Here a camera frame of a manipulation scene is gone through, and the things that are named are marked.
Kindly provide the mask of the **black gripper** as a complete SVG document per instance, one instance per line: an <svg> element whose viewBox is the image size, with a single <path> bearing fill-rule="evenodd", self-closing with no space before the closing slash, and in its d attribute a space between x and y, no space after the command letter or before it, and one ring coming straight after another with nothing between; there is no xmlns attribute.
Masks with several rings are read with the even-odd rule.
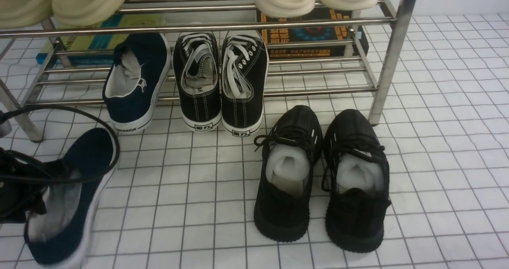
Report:
<svg viewBox="0 0 509 269"><path fill-rule="evenodd" d="M0 154L1 223L24 223L30 215L45 215L49 202L44 195L58 180L71 178L74 167L62 159L42 162L14 150Z"/></svg>

